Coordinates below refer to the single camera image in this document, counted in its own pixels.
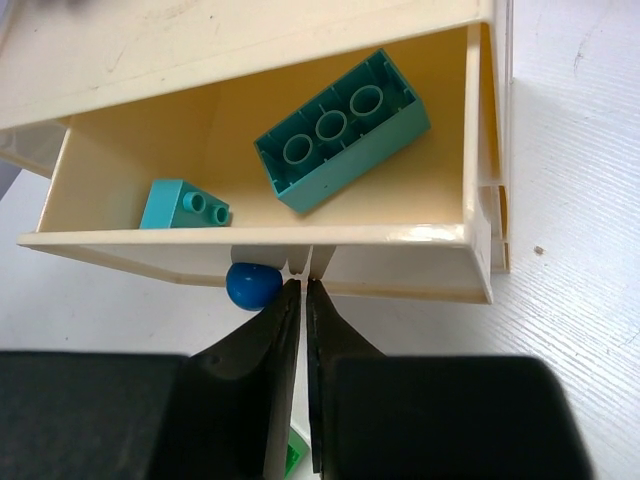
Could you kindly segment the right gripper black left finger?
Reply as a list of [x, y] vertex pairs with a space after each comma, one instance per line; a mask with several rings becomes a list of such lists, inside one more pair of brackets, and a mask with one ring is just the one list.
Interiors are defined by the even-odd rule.
[[192, 356], [5, 351], [5, 479], [281, 479], [301, 320], [290, 280]]

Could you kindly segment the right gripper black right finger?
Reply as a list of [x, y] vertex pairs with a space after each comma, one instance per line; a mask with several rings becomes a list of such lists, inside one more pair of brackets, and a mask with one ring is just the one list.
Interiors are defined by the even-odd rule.
[[378, 350], [307, 286], [309, 421], [323, 479], [586, 479], [564, 390], [529, 356]]

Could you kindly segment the small teal lego brick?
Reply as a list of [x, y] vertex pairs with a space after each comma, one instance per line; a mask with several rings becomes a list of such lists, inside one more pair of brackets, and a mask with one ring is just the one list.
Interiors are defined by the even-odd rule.
[[140, 229], [224, 227], [231, 221], [230, 206], [181, 179], [154, 180]]

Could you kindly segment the long teal lego brick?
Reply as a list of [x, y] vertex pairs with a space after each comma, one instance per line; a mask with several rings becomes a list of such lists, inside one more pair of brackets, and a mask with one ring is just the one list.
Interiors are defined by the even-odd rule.
[[305, 214], [431, 128], [379, 49], [254, 141], [277, 199]]

